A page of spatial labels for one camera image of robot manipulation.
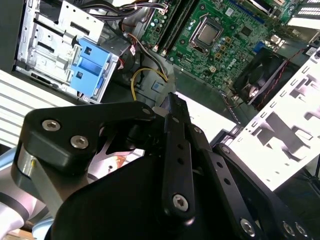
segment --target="bolt head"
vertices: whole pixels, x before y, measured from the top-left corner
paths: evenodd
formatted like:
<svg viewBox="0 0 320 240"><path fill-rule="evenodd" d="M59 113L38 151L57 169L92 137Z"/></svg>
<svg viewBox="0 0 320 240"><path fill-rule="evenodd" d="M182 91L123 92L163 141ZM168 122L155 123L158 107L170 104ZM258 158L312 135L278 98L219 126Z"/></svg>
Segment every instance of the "bolt head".
<svg viewBox="0 0 320 240"><path fill-rule="evenodd" d="M198 133L198 134L202 134L202 131L200 128L198 128L197 126L194 128L194 130Z"/></svg>
<svg viewBox="0 0 320 240"><path fill-rule="evenodd" d="M180 194L174 195L172 201L173 205L182 212L186 212L189 208L187 199Z"/></svg>
<svg viewBox="0 0 320 240"><path fill-rule="evenodd" d="M71 145L76 149L86 149L89 146L88 139L85 136L73 136L70 140Z"/></svg>
<svg viewBox="0 0 320 240"><path fill-rule="evenodd" d="M230 150L226 146L222 146L222 151L224 151L226 154L230 153Z"/></svg>
<svg viewBox="0 0 320 240"><path fill-rule="evenodd" d="M293 230L293 228L288 224L286 223L285 221L283 222L283 227L285 229L285 231L290 234L291 236L295 236L295 231Z"/></svg>
<svg viewBox="0 0 320 240"><path fill-rule="evenodd" d="M44 130L49 132L55 132L60 130L60 124L55 120L45 120L42 122L42 127Z"/></svg>
<svg viewBox="0 0 320 240"><path fill-rule="evenodd" d="M247 220L242 218L240 220L240 225L243 229L243 231L248 234L250 237L254 237L256 235L254 227L251 225L251 223Z"/></svg>
<svg viewBox="0 0 320 240"><path fill-rule="evenodd" d="M145 114L148 114L148 115L151 114L151 112L150 112L148 109L146 109L146 108L143 108L142 111L143 111Z"/></svg>
<svg viewBox="0 0 320 240"><path fill-rule="evenodd" d="M299 233L301 233L306 238L308 237L306 230L304 230L304 228L302 226L300 226L297 222L295 223L295 227L299 231Z"/></svg>

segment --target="yellow wire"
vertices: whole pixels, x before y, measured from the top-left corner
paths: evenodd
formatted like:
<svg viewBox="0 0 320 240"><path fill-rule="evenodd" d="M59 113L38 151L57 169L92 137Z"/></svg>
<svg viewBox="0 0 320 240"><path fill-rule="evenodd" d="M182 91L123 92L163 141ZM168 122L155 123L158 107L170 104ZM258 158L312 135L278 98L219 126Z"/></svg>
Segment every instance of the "yellow wire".
<svg viewBox="0 0 320 240"><path fill-rule="evenodd" d="M136 72L133 74L133 76L132 76L132 78L131 78L131 93L132 93L133 100L135 100L135 101L137 101L137 97L136 97L136 93L135 93L135 80L136 80L136 77L138 76L138 74L139 74L140 72L142 72L142 71L145 71L145 70L153 71L153 72L159 74L159 75L164 79L165 82L168 82L167 76L163 75L163 74L162 74L160 71L158 71L158 70L155 70L155 69L153 69L153 68L146 68L146 67L139 69L138 71L136 71Z"/></svg>

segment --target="silver metal frame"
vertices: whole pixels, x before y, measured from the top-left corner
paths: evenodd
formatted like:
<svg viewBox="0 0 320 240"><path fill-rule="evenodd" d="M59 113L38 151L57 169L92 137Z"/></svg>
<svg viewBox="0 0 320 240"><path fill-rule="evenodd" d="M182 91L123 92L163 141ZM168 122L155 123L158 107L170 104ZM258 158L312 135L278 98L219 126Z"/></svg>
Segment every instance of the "silver metal frame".
<svg viewBox="0 0 320 240"><path fill-rule="evenodd" d="M56 24L41 14L40 2L41 0L30 0L30 4L26 6L18 47L17 59L27 64L30 69L17 67L16 70L32 78L36 76L45 79L66 94L84 102L100 103L116 69L119 56L128 48L128 43L115 37L114 33L102 34L102 21L67 1L62 3ZM71 23L88 30L88 34L72 27ZM74 74L70 67L77 62L81 51L81 46L73 43L75 37L102 44L111 53L110 59L103 67L103 84L93 96L79 97L77 91L70 87Z"/></svg>
<svg viewBox="0 0 320 240"><path fill-rule="evenodd" d="M271 190L320 154L318 51L320 48L230 144L230 148ZM275 122L284 126L277 134L290 130L287 133L293 137L282 140L274 137L272 124ZM271 133L271 137L262 131ZM298 147L288 154L284 141Z"/></svg>

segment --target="white metal panel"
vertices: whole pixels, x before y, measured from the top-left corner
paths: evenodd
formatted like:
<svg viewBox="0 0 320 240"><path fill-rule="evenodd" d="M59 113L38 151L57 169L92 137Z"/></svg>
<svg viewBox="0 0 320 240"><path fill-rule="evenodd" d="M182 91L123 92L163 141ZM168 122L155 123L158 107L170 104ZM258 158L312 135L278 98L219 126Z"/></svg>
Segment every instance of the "white metal panel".
<svg viewBox="0 0 320 240"><path fill-rule="evenodd" d="M30 111L72 105L58 96L0 71L0 144L12 148L18 143L24 117Z"/></svg>
<svg viewBox="0 0 320 240"><path fill-rule="evenodd" d="M320 154L319 71L320 59L314 54L230 144L272 191ZM261 130L272 129L266 122L271 114L276 114L304 144L294 156L285 154L283 139L272 137L267 143L258 139Z"/></svg>

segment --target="ram slot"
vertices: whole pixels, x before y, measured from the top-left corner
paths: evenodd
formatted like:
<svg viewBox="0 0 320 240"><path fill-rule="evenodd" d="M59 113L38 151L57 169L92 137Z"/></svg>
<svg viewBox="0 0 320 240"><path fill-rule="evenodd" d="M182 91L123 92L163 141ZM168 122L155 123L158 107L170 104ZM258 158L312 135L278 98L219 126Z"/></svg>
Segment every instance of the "ram slot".
<svg viewBox="0 0 320 240"><path fill-rule="evenodd" d="M166 38L164 38L164 43L162 47L162 56L166 56L171 49L174 47L176 44L177 40L180 37L180 34L182 31L185 29L186 23L189 21L192 13L196 9L198 3L200 0L189 0L189 1L184 1L184 6L182 9L181 14L179 15L176 24L172 24L172 29L170 32L166 32Z"/></svg>
<svg viewBox="0 0 320 240"><path fill-rule="evenodd" d="M173 9L172 13L169 14L169 17L166 20L167 24L166 24L165 28L163 29L163 31L161 31L161 34L159 36L159 39L157 42L158 49L161 49L160 44L163 40L165 40L165 37L167 36L167 32L171 31L172 24L170 24L170 23L174 23L175 19L177 19L180 16L180 14L182 13L182 11L180 11L180 9L181 9L181 6L184 4L184 2L185 2L184 0L177 0L175 2L174 9Z"/></svg>

